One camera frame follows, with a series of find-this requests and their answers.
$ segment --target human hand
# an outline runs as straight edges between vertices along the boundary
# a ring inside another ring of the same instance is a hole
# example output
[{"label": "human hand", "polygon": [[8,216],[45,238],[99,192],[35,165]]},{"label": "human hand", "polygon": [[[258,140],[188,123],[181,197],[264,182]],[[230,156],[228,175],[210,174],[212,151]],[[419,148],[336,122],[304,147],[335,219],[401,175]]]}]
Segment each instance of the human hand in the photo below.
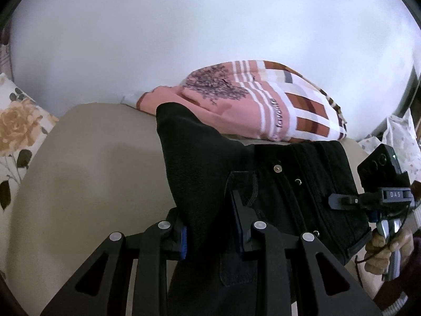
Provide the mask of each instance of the human hand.
[{"label": "human hand", "polygon": [[[385,245],[385,239],[381,236],[377,229],[373,231],[373,237],[365,246],[367,251],[364,259],[377,253]],[[389,265],[389,259],[392,252],[400,249],[400,269],[405,268],[406,264],[414,251],[414,239],[412,233],[407,229],[402,229],[397,234],[397,237],[380,253],[369,259],[364,266],[367,272],[372,274],[382,274]]]}]

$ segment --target triangular cutout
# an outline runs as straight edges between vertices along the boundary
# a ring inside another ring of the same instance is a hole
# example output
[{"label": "triangular cutout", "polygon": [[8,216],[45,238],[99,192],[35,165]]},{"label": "triangular cutout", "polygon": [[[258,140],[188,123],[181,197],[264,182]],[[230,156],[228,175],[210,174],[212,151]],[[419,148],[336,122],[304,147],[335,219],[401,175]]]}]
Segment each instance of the triangular cutout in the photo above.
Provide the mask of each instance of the triangular cutout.
[{"label": "triangular cutout", "polygon": [[107,265],[108,254],[102,253],[97,261],[91,266],[86,274],[76,284],[75,289],[78,292],[96,296],[99,292],[102,276]]},{"label": "triangular cutout", "polygon": [[339,274],[323,253],[317,253],[316,259],[328,296],[333,296],[349,290],[349,283]]}]

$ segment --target metal rivet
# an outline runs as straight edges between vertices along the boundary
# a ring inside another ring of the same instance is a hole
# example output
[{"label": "metal rivet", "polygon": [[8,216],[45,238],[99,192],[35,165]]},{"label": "metal rivet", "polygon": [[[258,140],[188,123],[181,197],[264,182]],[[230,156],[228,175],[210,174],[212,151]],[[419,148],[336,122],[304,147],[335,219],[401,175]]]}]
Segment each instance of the metal rivet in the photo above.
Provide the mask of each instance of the metal rivet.
[{"label": "metal rivet", "polygon": [[308,242],[312,242],[312,241],[314,241],[314,235],[311,234],[311,233],[304,233],[303,239],[308,241]]},{"label": "metal rivet", "polygon": [[161,229],[168,229],[169,227],[171,227],[171,223],[169,223],[168,221],[161,221],[160,223],[158,223],[158,227]]},{"label": "metal rivet", "polygon": [[256,228],[256,229],[265,229],[266,228],[266,223],[264,223],[263,221],[256,221],[256,222],[254,222],[254,228]]},{"label": "metal rivet", "polygon": [[119,241],[121,239],[122,235],[120,232],[114,232],[109,236],[109,239],[111,241]]},{"label": "metal rivet", "polygon": [[275,165],[273,167],[273,171],[275,171],[276,173],[279,173],[282,171],[282,166],[281,165]]}]

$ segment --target white plastic bag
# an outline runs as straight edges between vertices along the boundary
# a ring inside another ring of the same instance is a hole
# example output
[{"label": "white plastic bag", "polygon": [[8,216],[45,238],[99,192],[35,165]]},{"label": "white plastic bag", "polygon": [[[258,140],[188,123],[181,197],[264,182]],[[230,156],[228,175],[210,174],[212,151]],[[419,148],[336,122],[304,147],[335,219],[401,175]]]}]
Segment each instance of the white plastic bag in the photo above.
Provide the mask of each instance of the white plastic bag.
[{"label": "white plastic bag", "polygon": [[414,180],[421,182],[421,150],[416,141],[414,121],[409,109],[403,118],[395,115],[387,118],[387,129],[381,142],[374,136],[359,142],[368,154],[381,143],[393,147],[402,171],[408,171],[411,184]]}]

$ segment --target folded pink fabric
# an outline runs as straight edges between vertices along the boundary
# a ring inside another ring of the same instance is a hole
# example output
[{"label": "folded pink fabric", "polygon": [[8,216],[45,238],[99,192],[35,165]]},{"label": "folded pink fabric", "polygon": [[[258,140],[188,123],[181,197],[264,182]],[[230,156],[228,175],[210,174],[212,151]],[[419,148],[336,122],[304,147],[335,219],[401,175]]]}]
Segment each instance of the folded pink fabric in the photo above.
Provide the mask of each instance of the folded pink fabric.
[{"label": "folded pink fabric", "polygon": [[159,86],[123,100],[153,115],[165,102],[185,105],[222,134],[289,142],[346,136],[340,108],[323,90],[270,61],[209,66],[194,71],[180,85]]}]

